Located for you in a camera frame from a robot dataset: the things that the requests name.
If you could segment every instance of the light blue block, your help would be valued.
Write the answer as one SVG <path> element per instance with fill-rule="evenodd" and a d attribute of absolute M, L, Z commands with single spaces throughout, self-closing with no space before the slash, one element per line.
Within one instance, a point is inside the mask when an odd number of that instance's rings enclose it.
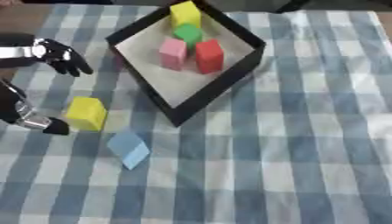
<path fill-rule="evenodd" d="M 135 168 L 150 154 L 150 150 L 143 140 L 130 129 L 125 129 L 115 134 L 108 141 L 108 147 L 130 170 Z"/>

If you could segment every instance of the plaid fabric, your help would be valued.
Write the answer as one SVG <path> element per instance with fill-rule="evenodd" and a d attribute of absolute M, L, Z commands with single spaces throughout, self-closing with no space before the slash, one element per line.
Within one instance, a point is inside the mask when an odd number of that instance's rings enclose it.
<path fill-rule="evenodd" d="M 14 83 L 50 115 L 76 95 L 108 109 L 101 133 L 0 126 L 0 223 L 392 223 L 391 44 L 371 12 L 230 13 L 268 42 L 262 64 L 173 128 L 104 38 L 154 8 L 57 5 L 40 35 L 86 55 Z M 125 170 L 106 142 L 126 125 L 151 148 Z"/>

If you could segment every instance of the wooden block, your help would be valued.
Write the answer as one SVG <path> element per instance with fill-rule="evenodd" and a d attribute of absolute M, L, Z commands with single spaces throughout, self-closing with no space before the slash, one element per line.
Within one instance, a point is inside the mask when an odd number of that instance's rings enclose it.
<path fill-rule="evenodd" d="M 192 1 L 174 4 L 170 7 L 170 12 L 173 29 L 182 24 L 191 24 L 200 28 L 201 13 Z"/>
<path fill-rule="evenodd" d="M 66 119 L 71 126 L 80 130 L 101 130 L 106 114 L 100 100 L 76 96 L 66 112 Z"/>
<path fill-rule="evenodd" d="M 135 168 L 150 154 L 143 140 L 130 129 L 116 133 L 108 141 L 108 147 L 129 170 Z"/>
<path fill-rule="evenodd" d="M 174 30 L 173 36 L 186 42 L 188 49 L 193 49 L 202 39 L 201 30 L 192 24 L 182 24 Z"/>
<path fill-rule="evenodd" d="M 210 74 L 223 68 L 223 50 L 216 39 L 196 44 L 196 64 L 202 74 Z"/>
<path fill-rule="evenodd" d="M 186 59 L 186 42 L 180 39 L 166 38 L 159 48 L 159 57 L 162 67 L 180 71 Z"/>

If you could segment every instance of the red block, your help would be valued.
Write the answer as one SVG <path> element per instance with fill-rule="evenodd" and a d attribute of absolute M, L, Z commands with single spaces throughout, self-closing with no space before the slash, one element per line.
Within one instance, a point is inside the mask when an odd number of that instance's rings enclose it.
<path fill-rule="evenodd" d="M 196 44 L 196 64 L 202 74 L 210 74 L 223 68 L 223 51 L 216 39 Z"/>

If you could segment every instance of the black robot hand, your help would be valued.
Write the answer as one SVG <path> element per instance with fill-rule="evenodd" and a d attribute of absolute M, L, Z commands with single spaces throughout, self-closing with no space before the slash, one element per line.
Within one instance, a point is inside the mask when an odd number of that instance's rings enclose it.
<path fill-rule="evenodd" d="M 38 61 L 47 63 L 60 74 L 71 74 L 74 77 L 79 77 L 81 72 L 85 74 L 93 73 L 93 69 L 85 59 L 72 47 L 55 40 L 49 38 L 36 39 L 32 52 Z"/>

